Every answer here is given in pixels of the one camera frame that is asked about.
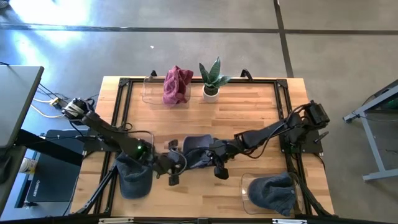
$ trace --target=white cable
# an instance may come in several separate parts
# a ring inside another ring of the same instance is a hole
[[[51,103],[52,100],[38,100],[33,98],[34,101],[41,102],[41,103]]]
[[[35,106],[30,105],[31,107],[33,107],[33,109],[35,109],[39,114],[41,114],[42,116],[46,117],[46,118],[60,118],[63,116],[63,114],[61,115],[56,115],[56,116],[49,116],[49,115],[45,115],[43,114],[41,111],[39,111],[39,109],[37,109]]]

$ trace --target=clear plastic container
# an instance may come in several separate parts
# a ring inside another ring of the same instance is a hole
[[[249,185],[252,181],[254,181],[257,178],[261,177],[272,177],[275,176],[272,174],[251,174],[251,173],[246,173],[243,174],[242,179],[241,179],[241,193],[242,193],[242,202],[243,202],[243,208],[246,211],[247,214],[254,215],[254,214],[273,214],[276,213],[274,210],[266,209],[266,208],[261,208],[258,207],[257,205],[253,204],[250,201],[250,198],[248,196],[248,188]],[[300,189],[299,183],[295,181],[294,174],[289,173],[290,177],[292,178],[294,182],[294,189],[295,189],[295,195],[296,195],[296,201],[293,206],[293,209],[290,211],[290,214],[300,214],[303,211],[304,208],[304,201],[303,201],[303,194]]]
[[[162,105],[163,103],[163,84],[164,77],[145,77],[142,87],[142,100],[145,103],[153,105]],[[191,98],[191,85],[187,85],[185,90],[185,99],[189,102]]]

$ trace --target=desk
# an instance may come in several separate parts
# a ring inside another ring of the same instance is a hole
[[[113,115],[119,79],[120,77],[104,77],[99,93],[96,112],[109,123]],[[287,82],[293,108],[308,103],[303,79],[288,78]],[[271,85],[229,83],[221,88],[220,99],[215,104],[208,104],[202,100],[202,86],[201,83],[192,83],[189,103],[170,109],[165,105],[143,102],[142,84],[134,83],[127,121],[132,123],[134,129],[152,131],[155,134],[156,149],[162,151],[165,150],[165,143],[178,139],[181,144],[186,135],[212,134],[216,138],[231,139],[234,133],[263,128],[279,119],[274,87]],[[104,152],[95,152],[83,161],[71,212],[81,208],[97,187],[103,157]],[[303,154],[303,164],[308,188],[324,208],[333,213],[321,162],[313,154]],[[168,185],[168,176],[163,175],[159,180],[154,179],[149,195],[139,200],[123,199],[118,180],[112,216],[281,217],[273,211],[262,215],[248,215],[242,206],[239,186],[241,176],[247,172],[280,174],[286,170],[285,158],[280,152],[277,138],[269,141],[265,153],[259,159],[253,160],[238,155],[226,164],[226,168],[229,169],[228,180],[217,179],[213,175],[213,168],[208,167],[184,172],[180,176],[180,184],[173,187]],[[105,189],[101,211],[107,196],[108,189]]]

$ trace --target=gray hat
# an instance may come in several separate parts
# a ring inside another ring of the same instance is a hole
[[[142,166],[124,152],[116,158],[120,192],[126,199],[146,196],[152,187],[152,167]]]
[[[286,172],[255,179],[249,184],[248,197],[258,207],[275,210],[286,217],[296,200],[293,181]]]

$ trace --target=gray metal frame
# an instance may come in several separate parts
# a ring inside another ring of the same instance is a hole
[[[373,156],[376,160],[377,167],[379,168],[379,172],[364,175],[363,176],[364,181],[377,180],[377,179],[398,176],[398,169],[386,170],[386,168],[384,167],[383,161],[380,157],[379,149],[377,148],[377,144],[374,140],[374,136],[373,136],[371,127],[369,126],[368,119],[366,118],[367,115],[365,113],[366,110],[369,110],[369,109],[373,108],[374,106],[380,105],[384,100],[386,100],[389,97],[392,97],[396,94],[398,94],[398,85],[395,86],[394,88],[391,88],[389,91],[381,94],[380,96],[376,97],[375,99],[371,100],[369,103],[366,103],[365,105],[361,106],[360,108],[354,110],[352,113],[350,113],[349,115],[347,115],[343,118],[343,120],[346,123],[350,123],[355,118],[358,118],[358,117],[361,118],[363,128],[365,129],[366,137],[368,138],[370,147],[373,152]]]

